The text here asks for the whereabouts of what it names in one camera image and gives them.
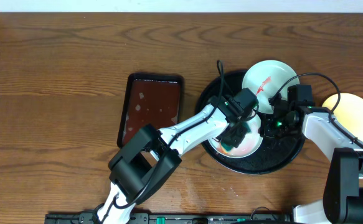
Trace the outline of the yellow plate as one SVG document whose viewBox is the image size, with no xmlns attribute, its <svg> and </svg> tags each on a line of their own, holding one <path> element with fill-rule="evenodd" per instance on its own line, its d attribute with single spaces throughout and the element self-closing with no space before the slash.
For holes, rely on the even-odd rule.
<svg viewBox="0 0 363 224">
<path fill-rule="evenodd" d="M 363 98 L 351 93 L 341 93 L 334 115 L 352 135 L 363 141 Z"/>
</svg>

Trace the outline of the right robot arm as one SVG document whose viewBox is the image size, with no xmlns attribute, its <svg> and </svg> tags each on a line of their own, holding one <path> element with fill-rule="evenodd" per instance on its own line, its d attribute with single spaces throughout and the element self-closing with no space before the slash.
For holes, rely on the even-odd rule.
<svg viewBox="0 0 363 224">
<path fill-rule="evenodd" d="M 321 200 L 293 209 L 296 223 L 363 223 L 363 142 L 337 121 L 327 108 L 308 101 L 270 100 L 273 114 L 262 122 L 270 138 L 309 139 L 329 159 Z"/>
</svg>

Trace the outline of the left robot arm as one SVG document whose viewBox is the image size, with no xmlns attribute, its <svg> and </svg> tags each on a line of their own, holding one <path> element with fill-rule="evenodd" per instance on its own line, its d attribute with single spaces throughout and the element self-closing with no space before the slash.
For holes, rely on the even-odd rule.
<svg viewBox="0 0 363 224">
<path fill-rule="evenodd" d="M 110 194 L 96 211 L 95 223 L 127 223 L 135 205 L 155 194 L 198 144 L 218 139 L 238 147 L 257 107 L 256 97 L 213 96 L 202 111 L 168 128 L 141 128 L 110 160 Z"/>
</svg>

